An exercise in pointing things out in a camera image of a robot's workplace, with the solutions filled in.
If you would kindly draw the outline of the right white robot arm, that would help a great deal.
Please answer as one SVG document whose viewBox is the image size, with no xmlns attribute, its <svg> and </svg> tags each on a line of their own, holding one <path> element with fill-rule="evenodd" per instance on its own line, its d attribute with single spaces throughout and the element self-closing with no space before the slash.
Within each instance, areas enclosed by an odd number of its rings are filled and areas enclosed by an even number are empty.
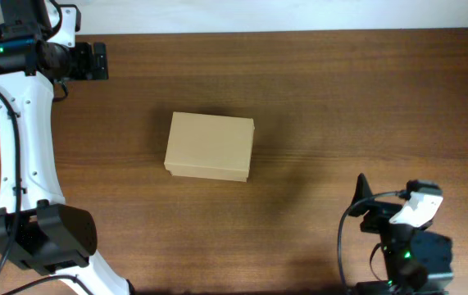
<svg viewBox="0 0 468 295">
<path fill-rule="evenodd" d="M 452 240 L 428 231 L 443 202 L 442 189 L 432 182 L 410 180 L 400 191 L 372 193 L 364 174 L 338 228 L 339 276 L 346 294 L 446 294 L 452 282 Z M 343 225 L 362 217 L 360 231 L 379 235 L 371 252 L 381 252 L 387 278 L 347 284 L 342 262 Z"/>
</svg>

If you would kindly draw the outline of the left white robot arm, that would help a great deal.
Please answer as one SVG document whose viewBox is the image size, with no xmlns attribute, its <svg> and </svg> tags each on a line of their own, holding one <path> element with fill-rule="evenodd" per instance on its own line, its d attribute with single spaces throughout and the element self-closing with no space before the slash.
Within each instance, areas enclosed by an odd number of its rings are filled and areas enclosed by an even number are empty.
<svg viewBox="0 0 468 295">
<path fill-rule="evenodd" d="M 131 294 L 98 251 L 92 215 L 68 206 L 52 143 L 54 89 L 70 81 L 106 80 L 103 43 L 79 43 L 74 4 L 0 4 L 0 269 L 33 270 L 78 294 Z"/>
</svg>

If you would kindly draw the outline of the brown cardboard box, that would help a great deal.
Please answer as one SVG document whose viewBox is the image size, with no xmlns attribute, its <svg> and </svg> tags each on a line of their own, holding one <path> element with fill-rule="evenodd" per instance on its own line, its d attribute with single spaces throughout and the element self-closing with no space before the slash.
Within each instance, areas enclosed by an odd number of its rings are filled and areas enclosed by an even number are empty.
<svg viewBox="0 0 468 295">
<path fill-rule="evenodd" d="M 165 168 L 173 176 L 245 182 L 254 132 L 252 118 L 175 112 Z"/>
</svg>

